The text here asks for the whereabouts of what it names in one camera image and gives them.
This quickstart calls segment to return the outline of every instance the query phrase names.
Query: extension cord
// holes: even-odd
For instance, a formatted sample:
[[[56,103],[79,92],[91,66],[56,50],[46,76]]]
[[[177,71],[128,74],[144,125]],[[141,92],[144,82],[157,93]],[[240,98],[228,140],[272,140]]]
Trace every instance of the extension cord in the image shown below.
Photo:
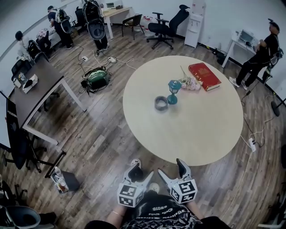
[[[116,63],[116,59],[113,58],[113,57],[109,57],[109,58],[108,58],[108,61],[110,61],[110,62],[112,62],[112,63]]]
[[[255,152],[255,151],[256,151],[256,147],[255,147],[255,145],[254,145],[254,140],[253,140],[253,138],[250,138],[250,139],[248,140],[248,143],[249,143],[249,146],[250,146],[252,152]]]

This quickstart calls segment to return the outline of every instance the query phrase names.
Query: white tabletop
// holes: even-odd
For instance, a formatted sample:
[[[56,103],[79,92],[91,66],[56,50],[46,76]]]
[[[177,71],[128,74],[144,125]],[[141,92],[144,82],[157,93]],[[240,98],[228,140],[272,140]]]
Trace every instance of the white tabletop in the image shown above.
[[[240,98],[217,69],[205,63],[221,86],[206,92],[180,89],[178,103],[165,112],[154,108],[154,99],[170,94],[168,82],[184,77],[190,64],[202,61],[186,56],[166,56],[138,68],[128,80],[124,115],[134,136],[150,152],[176,163],[206,165],[227,155],[238,141],[243,126]]]

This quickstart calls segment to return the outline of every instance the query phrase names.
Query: person's hand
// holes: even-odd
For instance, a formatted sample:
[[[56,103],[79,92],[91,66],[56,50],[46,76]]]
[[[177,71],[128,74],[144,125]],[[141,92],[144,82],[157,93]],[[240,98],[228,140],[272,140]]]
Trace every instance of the person's hand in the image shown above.
[[[256,47],[255,47],[255,52],[258,52],[260,49],[260,44],[258,44]]]

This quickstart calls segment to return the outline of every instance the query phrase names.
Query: desk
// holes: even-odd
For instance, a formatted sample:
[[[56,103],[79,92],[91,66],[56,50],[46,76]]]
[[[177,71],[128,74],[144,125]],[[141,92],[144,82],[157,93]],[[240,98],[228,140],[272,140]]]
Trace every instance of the desk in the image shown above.
[[[136,139],[156,156],[176,163],[206,165],[227,155],[238,141],[243,126],[240,98],[217,69],[205,63],[222,82],[206,92],[180,89],[178,103],[165,112],[154,108],[157,96],[170,95],[168,82],[181,79],[180,65],[202,61],[186,56],[165,56],[139,67],[128,80],[123,95],[123,110]]]
[[[228,61],[228,58],[229,58],[229,56],[231,55],[231,53],[232,53],[232,51],[233,51],[234,45],[240,46],[241,48],[245,49],[247,52],[252,53],[253,55],[256,54],[256,52],[253,50],[252,47],[249,47],[249,46],[245,45],[245,44],[243,43],[243,41],[241,41],[241,40],[239,39],[239,34],[233,33],[233,34],[232,34],[232,37],[231,37],[231,46],[230,46],[230,48],[229,48],[229,50],[228,50],[228,52],[227,52],[227,56],[226,56],[226,58],[225,58],[223,64],[222,64],[222,68],[224,68],[224,66],[226,65],[226,63],[227,63],[227,61]]]
[[[19,127],[52,144],[57,145],[57,140],[44,135],[28,125],[29,121],[32,119],[40,106],[52,94],[52,92],[57,89],[59,85],[63,85],[66,91],[83,111],[86,111],[86,107],[79,101],[71,88],[67,85],[63,75],[44,58],[39,60],[39,62],[37,62],[26,73],[25,76],[30,78],[33,74],[37,75],[38,83],[27,94],[25,94],[22,89],[15,88],[14,100],[16,104]]]
[[[124,7],[122,9],[111,9],[108,11],[104,11],[103,15],[105,17],[105,22],[107,23],[107,27],[108,27],[108,31],[109,31],[109,35],[110,35],[110,39],[113,39],[113,33],[111,30],[111,22],[110,22],[110,17],[125,12],[125,11],[130,11],[131,7]]]

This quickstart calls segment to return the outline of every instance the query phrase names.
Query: shoe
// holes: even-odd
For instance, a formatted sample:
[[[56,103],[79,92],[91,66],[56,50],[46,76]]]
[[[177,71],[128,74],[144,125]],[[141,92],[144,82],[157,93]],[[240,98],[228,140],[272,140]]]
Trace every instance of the shoe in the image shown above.
[[[247,91],[248,87],[245,85],[245,81],[241,81],[241,85],[243,86],[244,90]]]
[[[109,47],[110,47],[110,44],[107,43],[107,47],[104,48],[104,49],[102,49],[102,50],[103,50],[103,51],[106,51],[106,50],[108,50]]]
[[[238,88],[240,87],[239,85],[237,85],[236,79],[234,79],[234,78],[232,78],[232,77],[229,77],[228,80],[229,80],[234,86],[236,86],[236,87],[238,87]]]
[[[157,194],[158,194],[159,191],[160,191],[160,186],[159,186],[159,184],[157,184],[157,183],[151,183],[151,184],[149,185],[148,191],[155,191],[155,192],[157,192]]]
[[[141,168],[141,161],[139,159],[133,159],[131,162],[131,166],[136,165],[139,163],[139,168]]]

